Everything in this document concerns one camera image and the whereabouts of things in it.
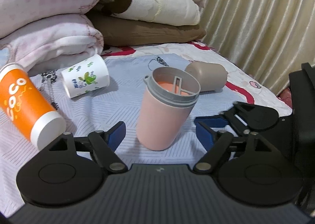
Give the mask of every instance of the patterned bedsheet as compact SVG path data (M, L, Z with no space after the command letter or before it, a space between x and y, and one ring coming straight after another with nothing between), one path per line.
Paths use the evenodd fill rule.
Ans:
M245 74L233 63L220 56L213 48L200 42L186 44L155 44L144 46L108 47L103 51L104 58L126 58L142 55L177 54L189 61L218 63L228 72L226 84L231 90L238 92L248 103L274 108L280 116L287 116L292 109L281 101L269 89L260 85Z

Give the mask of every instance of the red stripe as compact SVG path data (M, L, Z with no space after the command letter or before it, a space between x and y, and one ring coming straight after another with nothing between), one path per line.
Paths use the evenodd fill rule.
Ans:
M249 104L254 104L255 103L255 100L254 100L254 97L248 92L246 91L245 89L243 88L240 88L230 82L226 82L225 84L229 89L231 89L232 91L235 91L235 92L238 92L242 95L244 95L246 97L246 101L247 103Z
M136 50L131 48L130 46L119 46L117 48L121 49L122 52L108 53L108 54L103 54L101 56L126 56L130 54L134 54L136 52Z
M200 50L211 50L210 47L207 45L201 46L200 44L196 44L194 42L188 42L187 44L192 44Z

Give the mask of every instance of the beige cup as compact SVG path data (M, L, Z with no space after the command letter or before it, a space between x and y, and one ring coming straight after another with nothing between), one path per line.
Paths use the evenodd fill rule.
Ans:
M220 64L194 61L186 67L185 71L197 79L201 92L221 89L227 82L227 72Z

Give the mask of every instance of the orange cup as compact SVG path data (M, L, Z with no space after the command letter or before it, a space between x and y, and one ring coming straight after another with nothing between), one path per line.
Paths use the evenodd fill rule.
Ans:
M66 130L64 118L45 100L20 64L10 63L0 70L0 106L39 150Z

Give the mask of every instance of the metal screw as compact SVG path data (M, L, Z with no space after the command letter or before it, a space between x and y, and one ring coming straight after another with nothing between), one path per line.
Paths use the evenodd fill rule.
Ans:
M125 168L125 165L122 163L112 163L109 165L109 168L113 171L121 171Z
M199 171L208 171L211 169L211 164L208 164L208 163L198 163L196 164L196 168L199 170Z

